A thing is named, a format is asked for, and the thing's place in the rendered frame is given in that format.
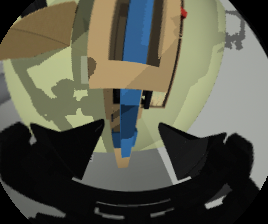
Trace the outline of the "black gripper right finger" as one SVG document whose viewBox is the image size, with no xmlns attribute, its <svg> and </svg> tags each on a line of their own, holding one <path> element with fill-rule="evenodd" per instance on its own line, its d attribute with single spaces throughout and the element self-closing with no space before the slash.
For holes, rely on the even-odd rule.
<svg viewBox="0 0 268 224">
<path fill-rule="evenodd" d="M 191 136 L 187 132 L 179 131 L 178 128 L 170 127 L 162 121 L 159 123 L 158 129 L 178 180 L 189 177 L 189 172 L 197 167 L 210 148 L 226 140 L 226 133 L 222 133 L 222 135 L 216 133 L 214 136 L 206 136 L 202 139 L 202 137 Z"/>
</svg>

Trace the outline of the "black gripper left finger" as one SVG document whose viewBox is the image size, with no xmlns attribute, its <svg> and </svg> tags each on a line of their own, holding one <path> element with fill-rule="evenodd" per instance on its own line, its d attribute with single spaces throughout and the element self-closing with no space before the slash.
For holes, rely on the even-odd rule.
<svg viewBox="0 0 268 224">
<path fill-rule="evenodd" d="M 101 139 L 105 120 L 91 121 L 89 124 L 62 132 L 53 131 L 36 123 L 29 125 L 34 139 L 53 148 L 59 160 L 73 173 L 74 179 L 82 180 L 95 145 L 98 144 L 98 139 Z"/>
</svg>

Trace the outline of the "red cube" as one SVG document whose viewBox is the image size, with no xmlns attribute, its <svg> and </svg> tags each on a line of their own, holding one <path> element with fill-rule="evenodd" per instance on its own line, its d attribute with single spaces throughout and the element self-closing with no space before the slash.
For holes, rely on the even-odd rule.
<svg viewBox="0 0 268 224">
<path fill-rule="evenodd" d="M 182 18 L 181 18 L 181 20 L 179 20 L 179 22 L 182 22 L 183 19 L 187 18 L 187 16 L 186 16 L 187 12 L 185 10 L 181 10 L 181 12 L 182 12 L 182 14 L 181 14 Z"/>
</svg>

